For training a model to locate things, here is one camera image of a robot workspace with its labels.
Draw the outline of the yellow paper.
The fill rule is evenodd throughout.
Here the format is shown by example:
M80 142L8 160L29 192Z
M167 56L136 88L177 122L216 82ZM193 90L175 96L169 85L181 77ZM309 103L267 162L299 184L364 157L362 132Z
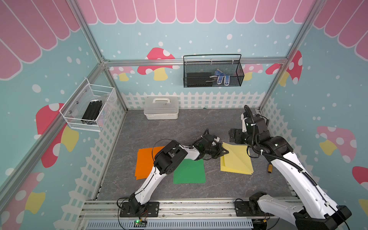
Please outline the yellow paper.
M251 158L247 152L247 145L231 145L224 142L223 148L229 153L220 158L221 171L247 175L254 173Z

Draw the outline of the small green paper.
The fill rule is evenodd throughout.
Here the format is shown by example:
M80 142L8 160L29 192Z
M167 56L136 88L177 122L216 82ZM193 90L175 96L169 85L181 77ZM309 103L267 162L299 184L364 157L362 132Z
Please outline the small green paper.
M203 160L185 159L174 171L173 183L175 185L204 184L205 182L206 174Z

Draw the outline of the orange paper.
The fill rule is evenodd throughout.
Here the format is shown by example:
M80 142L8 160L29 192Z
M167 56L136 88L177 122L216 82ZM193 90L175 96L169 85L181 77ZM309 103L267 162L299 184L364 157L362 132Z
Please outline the orange paper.
M155 157L155 155L163 148L164 146L155 147L154 149L139 149L137 153L137 163L135 169L136 180L146 179L149 176L152 171L154 162L154 160L152 159L152 153Z

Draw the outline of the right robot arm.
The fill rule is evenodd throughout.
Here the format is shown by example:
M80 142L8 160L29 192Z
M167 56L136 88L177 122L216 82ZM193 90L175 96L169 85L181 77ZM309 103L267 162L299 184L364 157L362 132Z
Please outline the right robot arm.
M248 105L241 115L242 131L236 130L235 143L246 144L255 157L263 156L285 177L301 200L300 205L276 199L265 192L257 192L249 200L234 202L238 216L272 214L296 226L299 230L335 230L346 223L352 212L339 206L307 172L291 145L281 136L271 136L269 120L254 114Z

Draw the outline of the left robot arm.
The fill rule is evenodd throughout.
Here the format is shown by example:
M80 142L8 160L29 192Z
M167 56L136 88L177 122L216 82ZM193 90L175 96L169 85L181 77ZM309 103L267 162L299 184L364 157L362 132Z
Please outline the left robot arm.
M159 206L158 202L151 202L151 196L160 182L169 174L173 173L183 160L199 161L205 156L210 156L211 159L217 159L228 154L220 138L211 135L206 129L203 135L194 141L192 145L182 145L176 140L164 146L153 157L153 167L142 186L127 198L119 198L117 207L119 217L157 217L153 213L154 208Z

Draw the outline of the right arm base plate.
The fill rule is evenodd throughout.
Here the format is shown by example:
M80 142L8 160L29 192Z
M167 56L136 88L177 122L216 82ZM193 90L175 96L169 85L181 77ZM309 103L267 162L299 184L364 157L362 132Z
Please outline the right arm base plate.
M255 203L252 201L235 200L234 207L236 216L238 217L255 217L257 216Z

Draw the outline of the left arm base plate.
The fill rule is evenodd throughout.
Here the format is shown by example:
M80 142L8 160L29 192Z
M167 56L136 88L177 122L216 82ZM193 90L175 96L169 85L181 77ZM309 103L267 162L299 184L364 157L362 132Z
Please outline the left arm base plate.
M146 218L146 217L158 217L159 202L148 202L144 205L133 204L128 202L122 202L120 204L119 217L120 218Z

